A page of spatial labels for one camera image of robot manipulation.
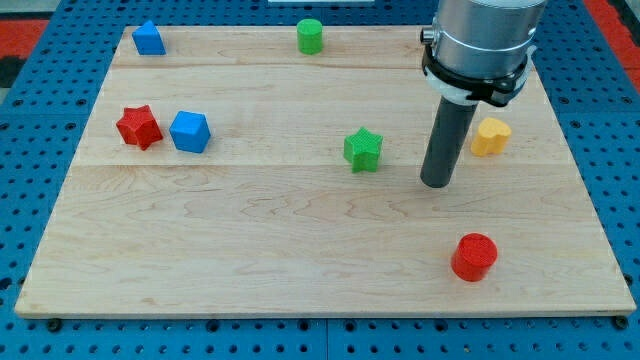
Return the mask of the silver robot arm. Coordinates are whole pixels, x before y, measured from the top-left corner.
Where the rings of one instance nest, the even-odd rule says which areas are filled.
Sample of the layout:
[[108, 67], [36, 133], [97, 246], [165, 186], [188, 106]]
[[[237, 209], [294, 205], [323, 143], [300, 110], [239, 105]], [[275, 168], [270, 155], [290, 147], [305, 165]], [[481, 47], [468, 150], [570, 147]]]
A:
[[506, 106], [533, 68], [545, 7], [545, 0], [440, 0], [420, 33], [427, 82], [456, 105]]

